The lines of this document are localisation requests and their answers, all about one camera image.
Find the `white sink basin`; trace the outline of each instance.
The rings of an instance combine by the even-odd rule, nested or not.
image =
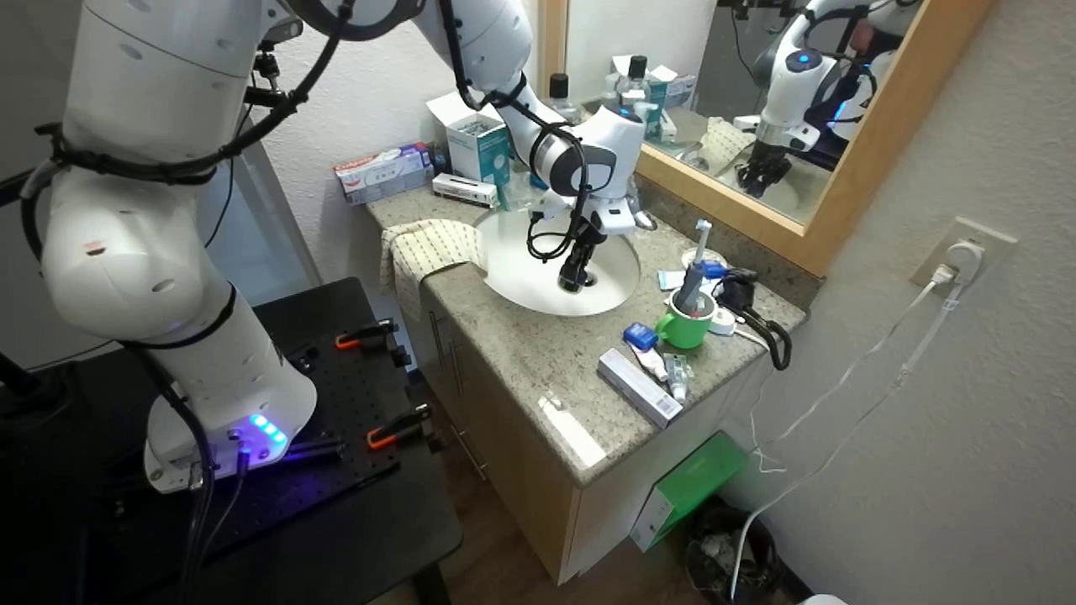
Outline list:
[[[570,219],[547,219],[537,232],[564,232]],[[570,260],[537,263],[529,251],[529,210],[494,210],[479,226],[486,243],[486,283],[514,305],[545,315],[598,315],[621,305],[639,284],[639,255],[630,237],[598,246],[590,272],[597,284],[564,291],[559,272]],[[555,247],[561,234],[541,234],[537,247]]]

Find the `towel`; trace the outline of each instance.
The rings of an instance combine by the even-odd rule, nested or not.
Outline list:
[[[424,219],[384,228],[379,284],[402,298],[404,319],[420,321],[420,284],[451,267],[482,267],[482,232],[468,223]]]
[[[733,126],[722,117],[711,117],[700,143],[703,143],[711,176],[722,176],[752,143],[752,133]]]

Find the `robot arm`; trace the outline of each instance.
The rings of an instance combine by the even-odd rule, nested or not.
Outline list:
[[[330,44],[309,77],[246,126],[250,67],[269,31],[291,31],[291,13],[330,31]],[[468,89],[499,104],[520,157],[555,193],[579,198],[570,283],[581,284],[592,246],[618,228],[613,219],[643,123],[598,115],[576,131],[547,126],[559,117],[520,82],[532,31],[519,0],[86,0],[54,139],[62,165],[33,251],[56,315],[144,351],[174,377],[219,478],[235,475],[238,457],[250,468],[283,459],[314,417],[315,385],[276,354],[250,301],[209,263],[195,228],[207,179],[295,110],[343,37],[379,37],[404,21],[420,25]],[[166,493],[207,479],[207,454],[173,400],[153,408],[144,444],[148,479]]]
[[[870,104],[878,82],[891,65],[891,50],[908,31],[918,0],[811,0],[803,13],[793,18],[773,54],[773,74],[768,89],[768,107],[758,126],[758,148],[740,170],[740,185],[749,196],[763,196],[773,181],[791,170],[788,150],[806,156],[832,131],[837,139],[853,139],[853,123]],[[824,21],[881,25],[891,48],[878,57],[858,61],[853,69],[841,69],[841,57],[821,54],[811,48],[811,31]],[[832,96],[845,101],[824,117],[811,121],[813,107],[824,107]]]
[[[299,21],[332,33],[330,0],[283,0]],[[359,2],[351,39],[367,39],[414,21],[430,48],[453,67],[459,89],[472,107],[494,104],[506,117],[519,157],[532,165],[559,196],[590,185],[590,204],[606,210],[626,198],[639,160],[643,126],[616,115],[597,115],[579,126],[551,126],[561,117],[541,104],[524,82],[532,57],[532,25],[520,0],[375,0]],[[601,215],[606,232],[621,232],[616,215]]]

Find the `blue light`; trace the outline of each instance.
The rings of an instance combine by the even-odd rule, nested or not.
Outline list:
[[[250,419],[256,423],[256,431],[273,444],[273,448],[285,448],[291,437],[273,423],[265,419],[265,412],[250,412]]]

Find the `power outlet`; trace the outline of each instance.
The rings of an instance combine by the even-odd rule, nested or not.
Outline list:
[[[940,270],[940,263],[945,260],[949,246],[956,246],[962,237],[969,237],[969,243],[984,247],[981,270],[997,267],[1001,255],[1010,255],[1020,246],[1020,237],[1014,237],[1010,232],[997,232],[997,228],[990,228],[981,223],[972,223],[972,219],[960,215],[949,226],[945,237],[935,246],[935,251],[918,267],[912,283],[914,284],[928,284],[935,270]]]

